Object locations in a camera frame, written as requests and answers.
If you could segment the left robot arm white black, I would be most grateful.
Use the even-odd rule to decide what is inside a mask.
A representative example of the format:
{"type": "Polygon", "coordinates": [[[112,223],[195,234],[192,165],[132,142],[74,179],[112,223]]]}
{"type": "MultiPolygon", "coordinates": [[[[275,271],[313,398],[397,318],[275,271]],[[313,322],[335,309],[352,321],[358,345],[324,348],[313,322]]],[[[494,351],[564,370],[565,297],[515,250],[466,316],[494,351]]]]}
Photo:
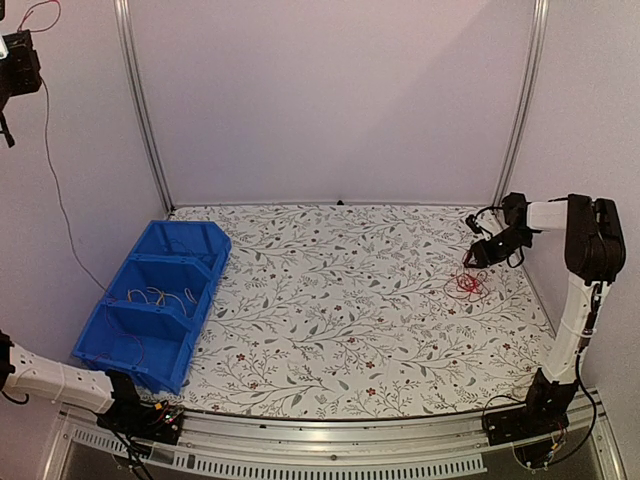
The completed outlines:
{"type": "MultiPolygon", "coordinates": [[[[36,93],[43,85],[32,32],[1,37],[1,106],[17,96],[36,93]]],[[[105,426],[113,422],[128,434],[148,426],[148,412],[129,375],[114,370],[85,370],[38,356],[1,335],[1,393],[41,397],[85,409],[105,426]]]]}

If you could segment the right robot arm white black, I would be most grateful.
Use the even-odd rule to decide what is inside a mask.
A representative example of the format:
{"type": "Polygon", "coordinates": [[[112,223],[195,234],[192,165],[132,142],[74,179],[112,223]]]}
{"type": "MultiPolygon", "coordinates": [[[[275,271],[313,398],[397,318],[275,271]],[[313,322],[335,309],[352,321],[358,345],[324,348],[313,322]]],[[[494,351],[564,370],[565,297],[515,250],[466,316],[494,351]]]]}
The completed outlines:
{"type": "Polygon", "coordinates": [[[490,414],[485,421],[491,432],[505,427],[537,436],[547,427],[563,424],[583,386],[579,374],[599,311],[626,260],[624,237],[611,199],[568,194],[530,202],[521,193],[511,193],[497,209],[506,224],[498,233],[482,227],[476,215],[466,219],[470,229],[483,236],[469,247],[463,260],[466,268],[484,269],[507,261],[532,247],[536,234],[564,232],[568,291],[554,344],[533,378],[524,405],[508,414],[490,414]]]}

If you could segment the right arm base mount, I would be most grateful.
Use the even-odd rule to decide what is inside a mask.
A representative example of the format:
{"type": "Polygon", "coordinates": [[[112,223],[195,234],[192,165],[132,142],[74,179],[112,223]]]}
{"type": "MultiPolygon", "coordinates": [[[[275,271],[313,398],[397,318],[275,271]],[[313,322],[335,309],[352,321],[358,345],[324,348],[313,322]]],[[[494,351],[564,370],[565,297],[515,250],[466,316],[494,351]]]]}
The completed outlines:
{"type": "Polygon", "coordinates": [[[566,441],[569,419],[564,414],[530,415],[519,403],[481,414],[490,446],[511,445],[516,461],[525,469],[548,468],[566,441]]]}

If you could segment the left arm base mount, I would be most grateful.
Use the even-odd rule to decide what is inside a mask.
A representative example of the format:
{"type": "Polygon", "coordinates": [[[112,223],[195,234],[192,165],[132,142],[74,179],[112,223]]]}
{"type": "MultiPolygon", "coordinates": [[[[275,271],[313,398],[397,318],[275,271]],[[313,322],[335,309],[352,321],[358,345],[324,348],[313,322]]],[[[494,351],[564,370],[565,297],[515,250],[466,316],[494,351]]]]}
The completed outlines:
{"type": "Polygon", "coordinates": [[[127,438],[176,445],[184,423],[184,408],[164,400],[156,403],[116,400],[97,415],[97,425],[127,438]]]}

